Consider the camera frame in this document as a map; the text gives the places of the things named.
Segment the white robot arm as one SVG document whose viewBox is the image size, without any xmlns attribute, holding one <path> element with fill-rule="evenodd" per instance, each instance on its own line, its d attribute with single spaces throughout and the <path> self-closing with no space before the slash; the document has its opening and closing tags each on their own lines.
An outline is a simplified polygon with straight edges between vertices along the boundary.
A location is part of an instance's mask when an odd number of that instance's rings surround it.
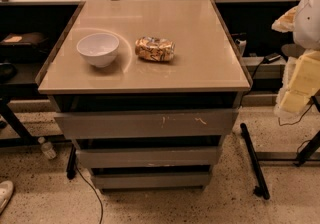
<svg viewBox="0 0 320 224">
<path fill-rule="evenodd" d="M 301 52 L 298 57 L 289 52 L 274 109 L 278 117 L 291 118 L 320 91 L 320 0 L 301 0 L 275 20 L 272 29 L 292 32 Z"/>
</svg>

